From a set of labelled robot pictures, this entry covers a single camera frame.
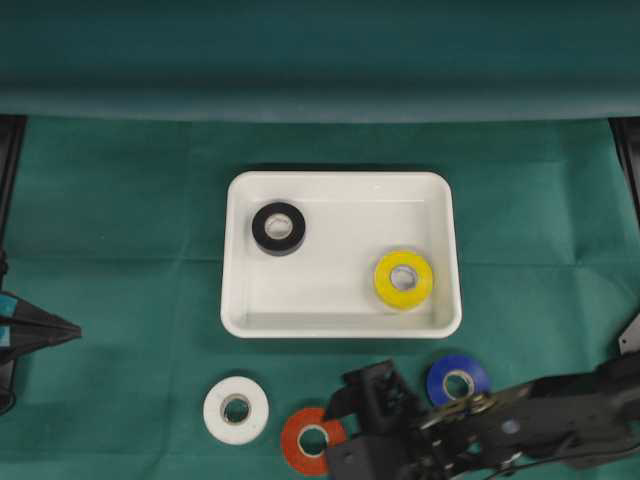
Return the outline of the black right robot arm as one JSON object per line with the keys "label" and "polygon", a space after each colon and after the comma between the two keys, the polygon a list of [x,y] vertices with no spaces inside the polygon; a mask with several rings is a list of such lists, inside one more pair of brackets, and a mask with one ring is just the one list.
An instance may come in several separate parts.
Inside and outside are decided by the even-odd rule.
{"label": "black right robot arm", "polygon": [[639,356],[594,371],[542,377],[427,409],[392,361],[348,372],[325,417],[354,415],[360,430],[325,451],[333,479],[454,479],[562,462],[593,468],[634,455]]}

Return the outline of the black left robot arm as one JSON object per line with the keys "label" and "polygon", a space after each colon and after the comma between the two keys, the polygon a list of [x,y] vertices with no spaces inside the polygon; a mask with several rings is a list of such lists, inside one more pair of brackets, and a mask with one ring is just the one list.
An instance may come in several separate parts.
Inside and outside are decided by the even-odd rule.
{"label": "black left robot arm", "polygon": [[82,329],[1,290],[1,414],[16,402],[14,376],[19,358],[82,337]]}

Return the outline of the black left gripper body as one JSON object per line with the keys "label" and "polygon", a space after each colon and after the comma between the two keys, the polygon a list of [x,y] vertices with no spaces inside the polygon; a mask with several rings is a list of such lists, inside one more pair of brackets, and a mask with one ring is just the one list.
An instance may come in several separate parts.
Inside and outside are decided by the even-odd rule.
{"label": "black left gripper body", "polygon": [[1,364],[82,337],[82,329],[24,299],[1,292]]}

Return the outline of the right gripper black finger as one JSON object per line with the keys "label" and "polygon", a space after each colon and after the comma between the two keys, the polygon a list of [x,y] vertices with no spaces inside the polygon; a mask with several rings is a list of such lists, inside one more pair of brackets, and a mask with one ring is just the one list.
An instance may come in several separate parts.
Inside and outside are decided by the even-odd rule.
{"label": "right gripper black finger", "polygon": [[359,415],[362,410],[362,387],[346,385],[334,392],[325,408],[325,421],[340,420],[349,415]]}

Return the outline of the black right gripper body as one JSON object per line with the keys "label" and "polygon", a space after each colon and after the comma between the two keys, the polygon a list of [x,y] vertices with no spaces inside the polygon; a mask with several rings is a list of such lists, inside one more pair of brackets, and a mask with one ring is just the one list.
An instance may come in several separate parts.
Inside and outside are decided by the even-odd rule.
{"label": "black right gripper body", "polygon": [[385,360],[342,375],[362,387],[359,431],[325,451],[332,479],[448,479],[439,440],[421,426],[429,410]]}

